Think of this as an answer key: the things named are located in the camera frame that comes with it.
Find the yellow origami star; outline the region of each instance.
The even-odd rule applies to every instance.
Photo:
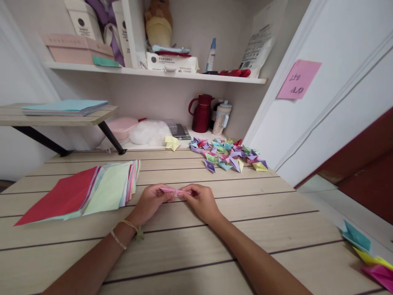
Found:
[[[253,163],[253,166],[257,171],[269,171],[261,162]]]
[[[242,172],[243,172],[244,163],[243,163],[243,161],[240,160],[240,159],[237,159],[236,161],[239,163],[240,173],[242,173]]]
[[[175,151],[181,145],[180,141],[172,136],[166,136],[165,142],[167,143],[165,148],[170,148],[173,151]]]

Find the pink storage box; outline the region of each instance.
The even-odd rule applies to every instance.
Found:
[[[118,141],[124,141],[130,137],[130,129],[138,123],[137,119],[122,117],[109,122],[108,127]]]
[[[57,62],[94,65],[93,57],[114,60],[112,47],[88,37],[50,34],[42,35],[42,40]]]

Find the pink box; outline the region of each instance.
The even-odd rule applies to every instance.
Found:
[[[94,65],[93,57],[114,60],[112,47],[88,37],[50,34],[42,35],[42,40],[57,62]]]

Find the white shelf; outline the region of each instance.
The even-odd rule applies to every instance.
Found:
[[[267,79],[257,79],[257,78],[242,78],[242,77],[229,77],[229,76],[219,76],[219,75],[174,73],[174,72],[165,72],[165,71],[158,71],[158,70],[115,68],[115,67],[103,67],[103,66],[93,66],[93,65],[85,65],[85,64],[67,64],[67,63],[58,63],[58,62],[54,62],[54,61],[47,61],[44,63],[44,65],[50,69],[56,69],[56,70],[76,70],[76,71],[84,71],[84,72],[99,72],[99,73],[114,73],[114,74],[126,74],[126,75],[170,77],[170,78],[236,82],[236,83],[250,83],[250,84],[266,84],[266,82],[267,82]]]

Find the wooden table surface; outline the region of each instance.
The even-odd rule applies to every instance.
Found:
[[[135,159],[142,160],[141,171],[126,207],[13,227],[60,178]],[[146,186],[160,182],[210,186],[222,213],[314,294],[385,293],[359,271],[361,263],[339,230],[275,172],[245,166],[243,173],[216,168],[212,174],[190,150],[55,156],[1,193],[0,293],[42,292],[133,210]],[[100,294],[253,293],[234,257],[186,202],[163,204],[144,232],[145,240],[130,244]]]
[[[16,103],[0,106],[0,126],[94,126],[109,118],[117,109],[107,105],[84,117],[26,116],[21,107],[37,104]]]

